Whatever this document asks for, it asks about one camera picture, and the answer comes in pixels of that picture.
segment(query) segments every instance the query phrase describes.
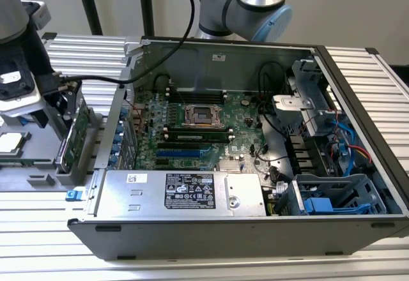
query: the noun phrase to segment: metal bracket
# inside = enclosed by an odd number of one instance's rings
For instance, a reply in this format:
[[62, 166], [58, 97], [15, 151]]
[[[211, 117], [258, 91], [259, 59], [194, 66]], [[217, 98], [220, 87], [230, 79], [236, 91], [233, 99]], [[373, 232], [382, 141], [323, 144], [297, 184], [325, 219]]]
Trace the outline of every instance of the metal bracket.
[[273, 96], [274, 106], [279, 110], [312, 110], [314, 104], [309, 98], [299, 98], [289, 95], [275, 95]]
[[141, 40], [140, 36], [128, 36], [125, 39], [125, 43], [123, 45], [123, 51], [125, 53], [125, 56], [127, 57], [138, 56], [139, 57], [138, 54], [143, 54], [142, 47], [146, 45], [146, 43], [144, 42], [145, 40]]

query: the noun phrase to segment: warning label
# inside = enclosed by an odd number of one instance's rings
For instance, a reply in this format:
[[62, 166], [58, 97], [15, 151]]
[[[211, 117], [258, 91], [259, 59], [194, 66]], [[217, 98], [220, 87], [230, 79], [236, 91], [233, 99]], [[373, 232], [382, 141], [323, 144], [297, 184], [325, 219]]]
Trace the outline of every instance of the warning label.
[[213, 174], [166, 174], [167, 209], [215, 209]]

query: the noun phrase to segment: red cable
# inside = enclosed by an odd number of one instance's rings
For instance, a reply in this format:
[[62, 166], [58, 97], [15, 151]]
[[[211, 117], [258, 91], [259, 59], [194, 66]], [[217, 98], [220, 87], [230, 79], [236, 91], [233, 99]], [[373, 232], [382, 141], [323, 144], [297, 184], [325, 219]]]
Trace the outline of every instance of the red cable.
[[366, 151], [364, 148], [359, 147], [359, 146], [355, 146], [355, 145], [348, 145], [348, 147], [361, 151], [363, 154], [365, 154], [365, 155], [368, 157], [369, 163], [372, 163], [371, 155], [370, 155], [369, 152]]

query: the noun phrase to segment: blue plastic latch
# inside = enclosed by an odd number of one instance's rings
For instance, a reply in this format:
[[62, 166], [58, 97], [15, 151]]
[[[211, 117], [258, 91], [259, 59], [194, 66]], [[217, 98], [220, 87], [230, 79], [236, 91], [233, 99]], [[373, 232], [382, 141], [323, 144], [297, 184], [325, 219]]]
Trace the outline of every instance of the blue plastic latch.
[[114, 135], [114, 140], [112, 141], [114, 144], [118, 144], [122, 141], [122, 137], [118, 134]]
[[304, 201], [304, 207], [307, 213], [313, 214], [328, 214], [334, 211], [329, 198], [308, 198]]
[[115, 133], [116, 133], [116, 134], [119, 134], [119, 133], [122, 133], [122, 132], [123, 132], [123, 126], [117, 125], [117, 126], [116, 126], [116, 129], [115, 129]]
[[341, 139], [338, 143], [339, 152], [341, 155], [348, 155], [348, 148], [346, 147], [346, 143], [344, 139]]
[[113, 144], [111, 148], [111, 154], [114, 155], [117, 152], [120, 152], [120, 147], [118, 145]]
[[65, 201], [81, 201], [82, 191], [69, 190], [65, 195]]
[[124, 119], [127, 116], [128, 116], [128, 110], [126, 110], [126, 108], [122, 107], [121, 112], [120, 112], [120, 118]]

